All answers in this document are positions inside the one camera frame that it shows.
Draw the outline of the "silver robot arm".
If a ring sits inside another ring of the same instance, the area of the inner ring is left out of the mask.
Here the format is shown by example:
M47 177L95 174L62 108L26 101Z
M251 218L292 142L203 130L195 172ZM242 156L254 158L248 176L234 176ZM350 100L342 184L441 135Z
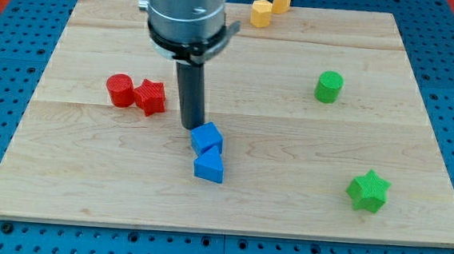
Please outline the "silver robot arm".
M225 0L148 0L145 11L156 51L188 65L216 57L241 29L225 24Z

